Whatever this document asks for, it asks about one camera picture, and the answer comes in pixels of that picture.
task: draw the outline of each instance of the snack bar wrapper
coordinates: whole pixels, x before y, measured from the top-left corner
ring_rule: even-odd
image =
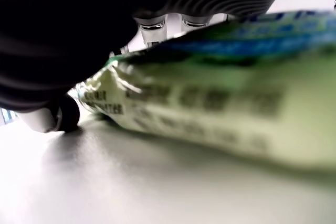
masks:
[[[336,15],[220,23],[114,57],[77,85],[121,127],[293,168],[336,169]]]

